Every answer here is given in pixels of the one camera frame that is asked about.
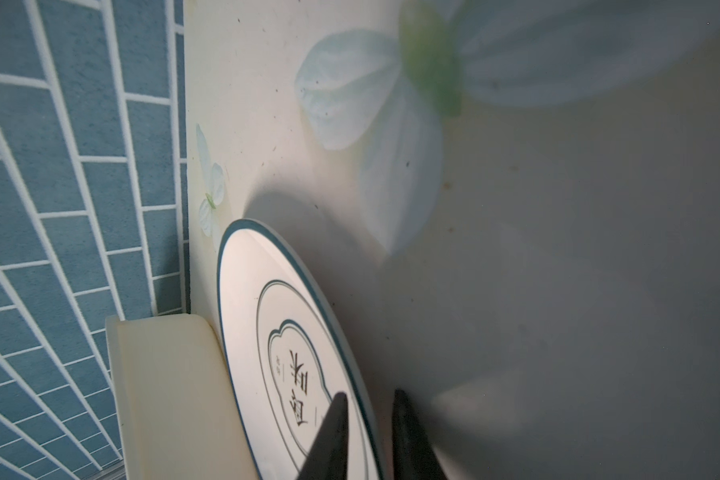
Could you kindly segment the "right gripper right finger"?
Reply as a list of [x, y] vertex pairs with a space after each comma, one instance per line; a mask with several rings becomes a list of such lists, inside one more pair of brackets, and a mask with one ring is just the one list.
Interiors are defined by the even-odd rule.
[[392, 411], [393, 470], [396, 480], [446, 480], [447, 477], [402, 389], [396, 389]]

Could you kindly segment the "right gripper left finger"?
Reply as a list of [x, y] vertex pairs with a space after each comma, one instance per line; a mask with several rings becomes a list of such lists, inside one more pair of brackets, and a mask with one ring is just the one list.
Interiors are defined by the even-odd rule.
[[297, 479], [346, 480], [348, 440], [348, 398], [339, 392], [332, 399]]

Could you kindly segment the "white plate thin dark rim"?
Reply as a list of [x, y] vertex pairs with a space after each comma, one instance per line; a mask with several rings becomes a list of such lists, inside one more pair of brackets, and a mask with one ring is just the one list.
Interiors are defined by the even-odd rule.
[[348, 399], [348, 478], [387, 476], [360, 369], [330, 303], [273, 229], [239, 219], [218, 252], [221, 340], [262, 479], [298, 476], [333, 397]]

